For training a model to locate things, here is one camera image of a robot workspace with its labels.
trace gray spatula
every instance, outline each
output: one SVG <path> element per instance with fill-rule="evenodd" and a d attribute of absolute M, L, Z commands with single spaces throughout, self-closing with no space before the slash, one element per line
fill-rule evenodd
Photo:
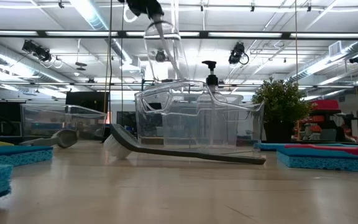
<path fill-rule="evenodd" d="M 68 148 L 77 143 L 77 135 L 75 131 L 64 129 L 55 133 L 51 138 L 34 139 L 19 143 L 20 146 L 53 146 L 58 145 L 61 148 Z"/>

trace soap dispenser pump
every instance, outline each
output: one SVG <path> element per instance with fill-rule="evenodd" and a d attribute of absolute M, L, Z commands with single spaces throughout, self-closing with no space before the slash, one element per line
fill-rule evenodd
<path fill-rule="evenodd" d="M 209 90 L 214 95 L 215 99 L 217 99 L 219 101 L 226 102 L 227 101 L 226 97 L 224 97 L 218 90 L 219 80 L 218 80 L 217 76 L 214 74 L 216 62 L 210 61 L 210 60 L 205 60 L 202 63 L 208 65 L 208 68 L 210 71 L 208 77 L 205 80 L 206 84 L 208 85 Z"/>

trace security camera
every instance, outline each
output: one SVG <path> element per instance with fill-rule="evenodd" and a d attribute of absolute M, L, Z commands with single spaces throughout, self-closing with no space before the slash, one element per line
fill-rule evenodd
<path fill-rule="evenodd" d="M 167 57 L 165 56 L 165 53 L 163 50 L 158 50 L 157 54 L 155 55 L 155 60 L 157 62 L 164 62 L 167 59 Z"/>

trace ceiling beam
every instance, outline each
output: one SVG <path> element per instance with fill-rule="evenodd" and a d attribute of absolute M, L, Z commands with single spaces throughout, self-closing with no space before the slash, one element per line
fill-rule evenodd
<path fill-rule="evenodd" d="M 114 30 L 112 36 L 119 39 L 143 39 L 143 31 Z M 56 38 L 56 39 L 105 39 L 105 30 L 0 30 L 0 37 Z M 183 30 L 181 39 L 234 39 L 234 40 L 295 40 L 295 32 L 261 31 L 199 31 Z M 298 40 L 358 40 L 355 32 L 298 32 Z"/>

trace white brush head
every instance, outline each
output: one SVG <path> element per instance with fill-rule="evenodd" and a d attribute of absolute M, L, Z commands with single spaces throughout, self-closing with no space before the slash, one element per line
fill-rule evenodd
<path fill-rule="evenodd" d="M 117 142 L 112 134 L 103 143 L 103 149 L 117 159 L 125 159 L 132 151 Z"/>

